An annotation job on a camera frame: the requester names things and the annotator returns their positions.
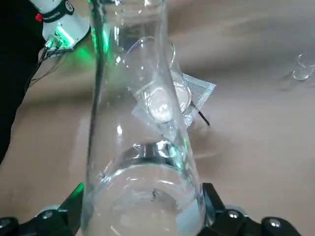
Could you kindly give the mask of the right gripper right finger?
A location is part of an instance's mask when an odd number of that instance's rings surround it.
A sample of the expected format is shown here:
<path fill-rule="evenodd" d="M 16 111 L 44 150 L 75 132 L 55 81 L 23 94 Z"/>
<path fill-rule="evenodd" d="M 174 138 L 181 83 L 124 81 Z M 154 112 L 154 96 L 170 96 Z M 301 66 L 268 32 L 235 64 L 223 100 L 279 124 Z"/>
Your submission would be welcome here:
<path fill-rule="evenodd" d="M 202 236 L 299 236 L 288 221 L 274 216 L 264 217 L 259 223 L 237 209 L 226 208 L 211 183 L 203 183 L 206 221 Z"/>

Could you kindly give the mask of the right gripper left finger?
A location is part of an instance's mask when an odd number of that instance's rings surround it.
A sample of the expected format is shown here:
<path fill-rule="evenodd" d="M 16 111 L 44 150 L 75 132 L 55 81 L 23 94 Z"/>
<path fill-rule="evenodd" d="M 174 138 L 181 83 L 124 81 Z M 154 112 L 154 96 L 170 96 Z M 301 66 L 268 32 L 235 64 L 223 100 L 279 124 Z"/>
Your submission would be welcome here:
<path fill-rule="evenodd" d="M 2 236 L 74 236 L 81 224 L 84 184 L 80 183 L 56 209 L 48 209 L 25 223 L 15 217 L 0 219 Z"/>

